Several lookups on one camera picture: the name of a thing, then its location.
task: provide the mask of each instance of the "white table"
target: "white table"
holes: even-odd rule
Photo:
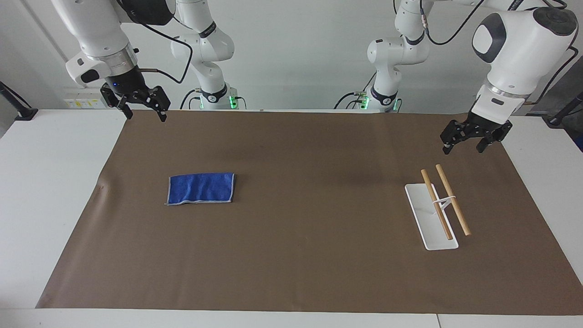
[[[0,328],[583,326],[583,316],[34,309],[124,121],[115,110],[44,110],[0,139]],[[512,122],[504,147],[583,281],[583,155],[539,118]]]

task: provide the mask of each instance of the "white tray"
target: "white tray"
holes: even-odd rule
[[[433,191],[437,195],[436,188],[431,184]],[[421,233],[423,244],[427,250],[443,250],[458,248],[458,240],[455,238],[454,231],[451,229],[449,219],[443,211],[443,216],[447,222],[447,227],[451,232],[452,240],[447,240],[439,217],[437,216],[431,196],[427,191],[424,183],[412,183],[405,185],[405,191],[409,198],[409,204],[413,210],[417,227]]]

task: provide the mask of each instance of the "brown paper mat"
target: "brown paper mat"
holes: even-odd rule
[[[443,155],[452,118],[136,111],[37,307],[583,314],[504,148]],[[425,250],[403,188],[426,168],[445,195],[436,163],[473,232],[448,212],[457,250]],[[233,203],[164,205],[200,172],[235,172]]]

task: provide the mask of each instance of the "blue towel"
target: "blue towel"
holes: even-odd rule
[[[166,205],[184,203],[230,203],[235,173],[198,173],[171,176]]]

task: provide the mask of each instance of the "wooden chopstick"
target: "wooden chopstick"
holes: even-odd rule
[[[443,231],[445,232],[447,240],[452,240],[453,237],[451,236],[451,232],[449,231],[449,227],[447,227],[447,222],[445,221],[445,217],[443,216],[443,212],[441,210],[441,205],[436,202],[437,196],[436,196],[436,194],[433,191],[433,188],[431,186],[431,181],[429,180],[429,175],[427,175],[427,170],[425,170],[425,169],[421,170],[421,175],[423,176],[423,181],[425,181],[425,185],[427,186],[427,191],[429,191],[429,196],[431,196],[431,200],[433,200],[433,206],[435,207],[436,212],[437,212],[437,216],[439,217],[439,220],[441,221],[441,226],[443,226]]]
[[[449,181],[447,180],[447,177],[445,176],[445,172],[443,171],[441,164],[437,164],[436,169],[437,169],[437,173],[439,173],[439,177],[441,178],[441,181],[443,182],[443,186],[445,187],[445,190],[447,191],[447,196],[453,196],[454,191],[452,190],[451,185],[449,184]],[[470,231],[470,227],[468,226],[468,223],[466,222],[466,219],[462,213],[462,209],[459,207],[458,199],[455,197],[452,198],[451,204],[454,206],[455,215],[458,216],[459,224],[462,225],[463,233],[466,236],[471,235],[472,232]]]

